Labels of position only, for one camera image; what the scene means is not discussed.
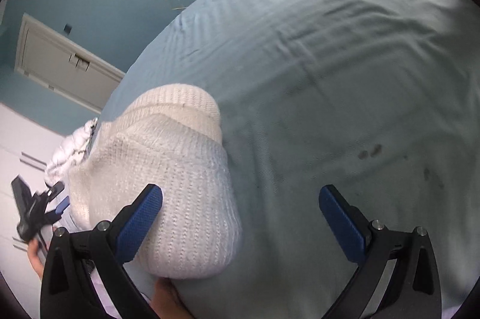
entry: hand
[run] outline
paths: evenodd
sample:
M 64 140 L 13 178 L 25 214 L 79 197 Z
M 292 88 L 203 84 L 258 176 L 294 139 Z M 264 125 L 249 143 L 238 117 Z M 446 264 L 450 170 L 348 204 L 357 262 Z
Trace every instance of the hand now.
M 41 280 L 43 278 L 43 264 L 38 257 L 38 240 L 32 239 L 28 242 L 27 256 L 33 270 L 35 270 L 35 273 L 38 274 Z
M 162 319 L 194 318 L 180 300 L 179 293 L 172 281 L 167 278 L 159 278 L 155 283 L 155 291 L 150 306 Z

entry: white wardrobe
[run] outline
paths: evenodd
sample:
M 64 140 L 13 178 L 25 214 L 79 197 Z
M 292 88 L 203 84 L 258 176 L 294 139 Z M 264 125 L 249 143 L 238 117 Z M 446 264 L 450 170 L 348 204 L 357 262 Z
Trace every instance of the white wardrobe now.
M 43 170 L 62 139 L 0 103 L 0 271 L 34 319 L 40 318 L 41 284 L 28 261 L 26 244 L 18 239 L 20 216 L 10 183 L 20 175 L 32 192 L 44 191 Z

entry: mattress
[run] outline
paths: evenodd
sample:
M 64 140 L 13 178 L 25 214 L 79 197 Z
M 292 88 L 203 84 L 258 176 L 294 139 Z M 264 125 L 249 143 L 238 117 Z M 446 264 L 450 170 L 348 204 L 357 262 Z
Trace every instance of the mattress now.
M 480 274 L 479 31 L 470 0 L 197 0 L 179 14 L 100 120 L 176 82 L 219 104 L 244 236 L 224 272 L 176 282 L 192 313 L 321 317 L 355 270 L 318 208 L 325 184 L 369 220 L 426 228 L 442 304 L 460 304 Z

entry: stain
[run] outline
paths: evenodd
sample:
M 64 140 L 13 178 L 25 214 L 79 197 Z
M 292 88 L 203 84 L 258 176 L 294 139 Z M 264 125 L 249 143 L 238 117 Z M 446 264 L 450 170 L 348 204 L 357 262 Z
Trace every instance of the stain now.
M 373 148 L 373 151 L 370 153 L 370 156 L 372 158 L 375 158 L 381 152 L 382 152 L 382 145 L 381 144 L 376 144 L 375 147 Z
M 359 159 L 365 159 L 366 157 L 368 157 L 368 151 L 367 150 L 360 151 L 360 154 L 358 157 Z

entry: white scrunched cloth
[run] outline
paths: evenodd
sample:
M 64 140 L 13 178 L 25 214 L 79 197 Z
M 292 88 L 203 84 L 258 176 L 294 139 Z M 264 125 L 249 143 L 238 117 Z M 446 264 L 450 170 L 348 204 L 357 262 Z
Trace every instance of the white scrunched cloth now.
M 97 125 L 97 120 L 97 118 L 94 118 L 87 121 L 83 127 L 68 135 L 57 147 L 45 169 L 45 183 L 47 185 L 53 186 L 62 181 L 68 170 L 83 160 Z
M 70 169 L 70 212 L 91 229 L 156 184 L 162 209 L 135 259 L 160 277 L 212 276 L 232 261 L 241 238 L 226 154 L 220 111 L 207 92 L 181 84 L 149 90 L 103 122 L 89 157 Z

